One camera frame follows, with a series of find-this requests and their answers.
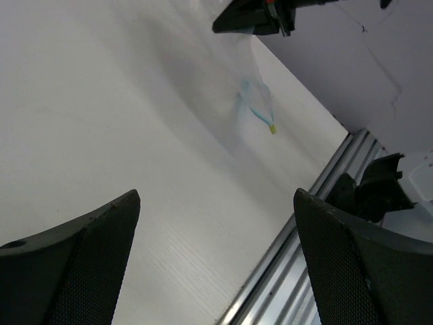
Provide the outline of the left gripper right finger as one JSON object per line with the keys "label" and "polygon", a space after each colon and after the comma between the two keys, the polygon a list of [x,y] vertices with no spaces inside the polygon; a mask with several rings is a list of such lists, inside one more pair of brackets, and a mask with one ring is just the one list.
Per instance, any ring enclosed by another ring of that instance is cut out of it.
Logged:
{"label": "left gripper right finger", "polygon": [[322,324],[431,324],[432,243],[383,229],[299,188]]}

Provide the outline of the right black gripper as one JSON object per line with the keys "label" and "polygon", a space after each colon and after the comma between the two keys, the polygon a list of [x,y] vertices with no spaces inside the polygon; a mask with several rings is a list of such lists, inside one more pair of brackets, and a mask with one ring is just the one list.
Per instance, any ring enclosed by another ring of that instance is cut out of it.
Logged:
{"label": "right black gripper", "polygon": [[290,36],[295,30],[296,10],[304,7],[322,6],[338,0],[275,0],[231,1],[212,23],[216,34],[243,33],[273,35],[279,30]]}

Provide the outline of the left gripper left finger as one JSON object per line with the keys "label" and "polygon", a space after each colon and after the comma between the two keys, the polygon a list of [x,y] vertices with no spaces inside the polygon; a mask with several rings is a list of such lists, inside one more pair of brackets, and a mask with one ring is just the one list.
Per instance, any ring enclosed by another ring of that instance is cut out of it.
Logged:
{"label": "left gripper left finger", "polygon": [[1,323],[111,324],[140,202],[131,190],[90,213],[1,246]]}

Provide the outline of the clear zip top bag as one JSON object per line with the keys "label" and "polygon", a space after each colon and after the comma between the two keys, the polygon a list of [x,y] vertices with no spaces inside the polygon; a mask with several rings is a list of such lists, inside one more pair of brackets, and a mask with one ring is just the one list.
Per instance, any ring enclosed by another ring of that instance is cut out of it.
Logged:
{"label": "clear zip top bag", "polygon": [[177,39],[161,56],[180,98],[230,152],[241,144],[248,118],[275,128],[271,91],[258,71],[251,40],[249,29],[192,42]]}

